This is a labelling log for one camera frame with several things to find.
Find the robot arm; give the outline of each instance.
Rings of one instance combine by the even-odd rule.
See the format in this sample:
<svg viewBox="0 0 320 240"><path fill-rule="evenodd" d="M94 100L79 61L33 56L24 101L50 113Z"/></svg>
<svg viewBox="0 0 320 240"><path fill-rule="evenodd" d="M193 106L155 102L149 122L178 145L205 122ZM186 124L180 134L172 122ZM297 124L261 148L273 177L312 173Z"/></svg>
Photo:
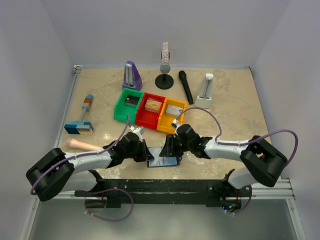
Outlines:
<svg viewBox="0 0 320 240"><path fill-rule="evenodd" d="M175 134L167 135L160 156L181 157L184 152L191 152L197 158L241 161L245 167L230 171L224 179L234 189L254 183L273 187L288 161L264 139L251 143L259 136L244 141L216 141L212 137L200 137L188 124L174 123L173 127Z"/></svg>
<svg viewBox="0 0 320 240"><path fill-rule="evenodd" d="M143 127L138 127L115 146L110 147L112 142L95 151L65 153L54 148L27 171L26 177L35 185L35 194L41 201L50 200L63 191L90 191L97 184L97 177L90 170L111 168L129 158L135 162L154 159L142 139L143 131Z"/></svg>

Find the silver microphone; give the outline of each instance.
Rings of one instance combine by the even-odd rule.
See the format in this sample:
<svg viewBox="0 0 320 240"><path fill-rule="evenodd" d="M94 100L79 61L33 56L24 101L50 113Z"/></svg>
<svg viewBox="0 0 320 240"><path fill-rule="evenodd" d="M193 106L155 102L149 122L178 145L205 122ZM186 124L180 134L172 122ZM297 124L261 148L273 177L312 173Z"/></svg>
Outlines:
<svg viewBox="0 0 320 240"><path fill-rule="evenodd" d="M161 52L161 61L162 64L160 66L160 72L163 74L168 74L170 72L170 51L169 51L169 42L165 41L162 45L162 52Z"/></svg>

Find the small box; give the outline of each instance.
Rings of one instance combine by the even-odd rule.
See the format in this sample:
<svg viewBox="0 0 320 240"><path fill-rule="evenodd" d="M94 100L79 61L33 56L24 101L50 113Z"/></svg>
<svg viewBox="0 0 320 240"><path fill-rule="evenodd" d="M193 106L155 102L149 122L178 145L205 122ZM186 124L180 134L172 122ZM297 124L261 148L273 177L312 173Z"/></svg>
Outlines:
<svg viewBox="0 0 320 240"><path fill-rule="evenodd" d="M165 110L165 114L174 118L177 118L184 109L179 106L174 106L174 105L168 105L168 107Z"/></svg>
<svg viewBox="0 0 320 240"><path fill-rule="evenodd" d="M115 120L118 120L118 121L126 123L127 122L127 116L129 114L130 115L129 123L130 124L135 124L135 122L136 122L136 114L137 114L138 108L140 106L140 103L141 103L141 101L143 99L144 94L145 93L142 92L142 91L137 91L137 90L125 87L122 90L122 93L121 93L121 95L120 95L120 97L119 97L119 99L116 102L116 105L114 107L113 118ZM136 105L136 107L126 105L125 101L126 101L126 98L127 98L128 95L135 96L135 97L139 98L139 102Z"/></svg>
<svg viewBox="0 0 320 240"><path fill-rule="evenodd" d="M128 95L126 96L126 99L124 101L125 105L129 106L129 107L136 107L139 103L140 97L138 96L132 96L132 95Z"/></svg>
<svg viewBox="0 0 320 240"><path fill-rule="evenodd" d="M156 129L167 134L174 134L175 129L172 127L171 124L177 117L169 116L166 114L166 110L169 105L177 106L182 108L183 110L186 110L188 104L186 101L179 101L169 97L166 97L164 100L163 106L160 110L159 121L158 125L156 126ZM184 124L185 114L186 113L184 112L178 120L179 124L181 125Z"/></svg>
<svg viewBox="0 0 320 240"><path fill-rule="evenodd" d="M162 104L162 102L159 102L159 101L156 101L156 100L153 100L153 99L149 98L145 102L144 108L147 111L158 113L159 110L160 110L161 104Z"/></svg>
<svg viewBox="0 0 320 240"><path fill-rule="evenodd" d="M145 105L149 99L161 103L159 112L146 110ZM135 125L157 130L160 113L165 107L165 100L166 98L164 96L158 96L145 92L140 102L138 111L136 112Z"/></svg>

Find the cable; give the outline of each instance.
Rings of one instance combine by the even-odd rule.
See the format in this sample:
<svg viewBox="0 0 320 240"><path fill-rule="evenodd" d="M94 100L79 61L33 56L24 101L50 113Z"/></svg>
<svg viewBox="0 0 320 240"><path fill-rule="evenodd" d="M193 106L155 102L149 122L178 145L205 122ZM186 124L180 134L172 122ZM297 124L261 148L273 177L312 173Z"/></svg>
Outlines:
<svg viewBox="0 0 320 240"><path fill-rule="evenodd" d="M240 197L240 190L238 189L238 194L237 194L237 196L236 196L236 200L237 200L237 201L238 201L239 197Z"/></svg>
<svg viewBox="0 0 320 240"><path fill-rule="evenodd" d="M228 213L228 214L232 214L232 215L236 215L236 214L239 214L241 212L243 212L249 205L249 203L251 202L251 198L252 198L252 186L251 185L248 185L246 186L249 188L249 191L250 191L250 197L248 199L248 201L245 203L245 205L237 212L229 212L229 211L224 211L225 213Z"/></svg>
<svg viewBox="0 0 320 240"><path fill-rule="evenodd" d="M296 154L296 152L297 152L298 142L299 142L299 141L298 141L298 135L297 135L294 131L289 130L289 129L279 129L279 130L273 131L273 132L271 132L271 133L268 133L268 134L266 134L266 135L264 135L264 136L261 136L261 137L255 139L255 140L248 141L248 142L244 142L244 143L240 143L240 144L231 143L231 142L220 142L220 141L218 141L218 138L222 135L222 129L221 129L220 123L219 123L219 121L217 120L217 118L216 118L211 112L209 112L208 110L205 110L205 109L200 108L200 107L190 107L190 108L184 110L182 113L180 113L180 115L176 118L176 120L178 120L178 119L182 116L182 114L184 114L186 111L189 111L189 110L191 110L191 109L202 110L202 111L208 113L211 117L213 117L213 119L215 120L215 122L216 122L216 124L217 124L217 126L218 126L218 128L219 128L219 134L214 138L214 140L215 140L215 142L216 142L217 144L225 145L225 146L247 146L247 145L250 145L250 144L257 143L257 142L259 142L259 141L261 141L261 140L263 140L263 139L266 139L266 138L268 138L268 137L270 137L270 136L272 136L272 135L275 135L275 134L278 134L278 133L287 132L287 133L291 133L291 134L294 136L295 142L294 142L294 147L293 147L293 150L292 150L292 154L291 154L291 156L289 157L288 161L286 162L286 165L288 165L288 164L292 161L292 159L294 158L294 156L295 156L295 154Z"/></svg>
<svg viewBox="0 0 320 240"><path fill-rule="evenodd" d="M59 167L60 165L64 164L65 162L69 161L69 160L73 160L73 159L76 159L76 158L80 158L80 157L85 157L85 156L92 156L92 155L100 155L100 154L103 154L105 153L106 151L109 151L110 149L112 149L118 142L119 140L122 138L122 136L125 134L126 130L127 130L127 127L129 125L129 121L130 121L130 115L128 114L126 116L127 120L126 120L126 124L125 124L125 127L122 131L122 133L120 134L120 136L117 138L117 140L115 140L109 147L107 147L106 149L100 151L100 152L86 152L86 153L80 153L78 155L75 155L75 156L70 156L70 157L67 157L61 161L58 161L56 164L54 164L53 166L51 166L47 171L45 171L36 181L35 183L32 185L31 187L31 190L30 190L30 194L31 195L36 195L36 192L35 192L35 188L38 186L38 184L45 178L45 176L48 175L48 173L50 173L52 170L54 170L55 168Z"/></svg>
<svg viewBox="0 0 320 240"><path fill-rule="evenodd" d="M102 202L104 202L104 203L106 204L107 201L104 199L104 197L105 197L105 193L103 192L103 193L101 194L101 200L102 200Z"/></svg>
<svg viewBox="0 0 320 240"><path fill-rule="evenodd" d="M176 117L176 120L179 120L179 118L182 116L182 114L184 114L186 111L189 111L191 109L202 110L202 111L206 112L207 114L209 114L215 120L215 122L216 122L216 124L218 125L218 128L219 128L219 134L215 138L218 139L218 137L220 137L222 135L222 129L221 129L221 126L220 126L220 123L219 123L218 119L211 112L209 112L208 110L205 110L203 108L200 108L200 107L193 106L193 107L187 108L186 110L181 112L179 116Z"/></svg>
<svg viewBox="0 0 320 240"><path fill-rule="evenodd" d="M127 215L125 215L124 217L118 218L118 219L111 219L111 218L99 216L99 215L96 215L96 214L92 213L91 211L89 211L89 209L87 207L87 204L84 203L85 213L88 213L88 214L90 214L91 216L93 216L95 218L98 218L98 219L101 219L101 220L104 220L104 221L108 221L108 222L120 222L122 220L127 219L131 215L132 211L134 210L134 200L133 200L133 198L132 198L132 196L130 195L129 192L127 192L127 191L125 191L123 189L120 189L120 188L110 188L110 189L106 189L106 190L103 190L103 191L88 192L88 194L96 195L96 194L102 194L102 193L107 193L107 192L111 192L111 191L123 192L124 194L126 194L130 198L131 208L130 208L130 211L129 211L129 213Z"/></svg>

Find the microphone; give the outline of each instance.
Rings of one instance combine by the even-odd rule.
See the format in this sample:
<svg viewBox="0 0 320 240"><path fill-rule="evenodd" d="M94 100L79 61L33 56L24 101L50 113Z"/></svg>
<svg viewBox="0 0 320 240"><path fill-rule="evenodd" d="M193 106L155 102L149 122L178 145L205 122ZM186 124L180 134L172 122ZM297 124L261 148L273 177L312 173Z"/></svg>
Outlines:
<svg viewBox="0 0 320 240"><path fill-rule="evenodd" d="M160 72L162 74L168 74L171 70L169 65L170 60L170 51L169 51L169 42L165 41L162 45L162 52L161 52L161 66Z"/></svg>
<svg viewBox="0 0 320 240"><path fill-rule="evenodd" d="M187 74L185 73L185 71L179 72L179 79L182 82L184 92L186 95L186 99L188 99L188 102L190 105L194 104L194 99L192 98L192 95L191 95L191 91L190 91L189 84L187 81Z"/></svg>
<svg viewBox="0 0 320 240"><path fill-rule="evenodd" d="M174 79L172 76L168 75L170 72L170 51L169 51L169 42L165 41L162 44L162 52L161 52L161 66L160 66L160 74L155 78L155 85L159 89L169 89L174 85Z"/></svg>

